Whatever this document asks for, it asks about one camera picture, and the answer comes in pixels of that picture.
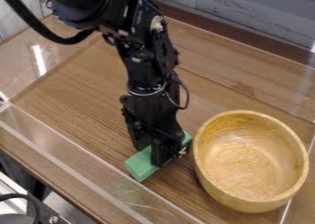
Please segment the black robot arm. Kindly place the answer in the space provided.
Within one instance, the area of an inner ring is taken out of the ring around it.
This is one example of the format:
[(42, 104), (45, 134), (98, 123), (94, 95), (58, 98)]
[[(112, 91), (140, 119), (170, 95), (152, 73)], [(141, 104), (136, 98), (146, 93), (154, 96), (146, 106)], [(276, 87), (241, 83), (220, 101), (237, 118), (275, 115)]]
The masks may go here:
[(49, 0), (58, 19), (92, 29), (117, 48), (126, 69), (128, 94), (120, 97), (133, 147), (150, 147), (149, 162), (160, 167), (178, 156), (184, 139), (176, 119), (181, 81), (174, 71), (178, 51), (166, 21), (150, 0)]

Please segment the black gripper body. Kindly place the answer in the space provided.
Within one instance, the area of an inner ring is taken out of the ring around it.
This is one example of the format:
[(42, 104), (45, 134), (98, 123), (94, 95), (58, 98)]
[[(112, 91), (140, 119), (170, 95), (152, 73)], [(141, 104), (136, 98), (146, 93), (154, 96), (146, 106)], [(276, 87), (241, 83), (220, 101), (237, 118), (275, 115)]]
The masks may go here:
[(182, 130), (177, 122), (180, 86), (160, 85), (156, 88), (128, 87), (128, 95), (120, 97), (121, 109), (133, 115), (149, 132), (150, 141), (182, 141)]

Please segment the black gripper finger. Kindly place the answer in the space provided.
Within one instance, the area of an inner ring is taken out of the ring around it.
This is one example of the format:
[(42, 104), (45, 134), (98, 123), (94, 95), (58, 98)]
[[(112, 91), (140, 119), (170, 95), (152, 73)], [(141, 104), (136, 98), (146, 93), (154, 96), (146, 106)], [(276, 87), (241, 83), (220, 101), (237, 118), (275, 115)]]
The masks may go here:
[(124, 116), (129, 137), (132, 139), (133, 147), (137, 151), (141, 151), (150, 141), (149, 132), (144, 124), (133, 117), (125, 108), (121, 109)]
[(181, 141), (161, 140), (154, 138), (150, 144), (150, 162), (156, 167), (162, 167), (173, 158), (180, 155), (184, 148)]

